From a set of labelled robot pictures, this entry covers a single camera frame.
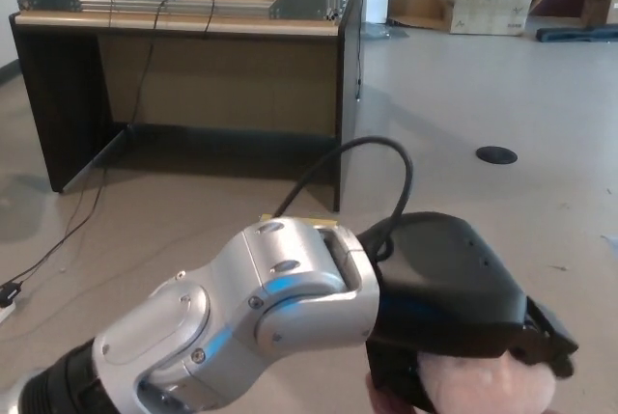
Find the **person's bare hand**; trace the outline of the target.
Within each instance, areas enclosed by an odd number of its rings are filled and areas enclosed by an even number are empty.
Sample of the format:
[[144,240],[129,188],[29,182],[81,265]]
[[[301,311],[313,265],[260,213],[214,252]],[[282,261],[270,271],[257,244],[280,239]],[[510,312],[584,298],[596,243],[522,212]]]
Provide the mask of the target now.
[[375,388],[372,377],[369,373],[367,373],[365,376],[365,384],[373,412],[375,414],[383,414],[384,405],[381,398],[381,392]]

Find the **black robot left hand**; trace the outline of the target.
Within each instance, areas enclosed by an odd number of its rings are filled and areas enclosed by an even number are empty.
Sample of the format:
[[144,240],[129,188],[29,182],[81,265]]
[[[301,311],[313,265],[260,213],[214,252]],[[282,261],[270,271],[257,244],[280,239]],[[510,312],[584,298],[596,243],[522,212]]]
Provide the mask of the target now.
[[576,341],[462,219],[403,215],[374,269],[379,312],[366,343],[372,378],[414,407],[443,410],[421,379],[421,355],[478,362],[507,355],[526,367],[544,364],[559,379],[574,374]]

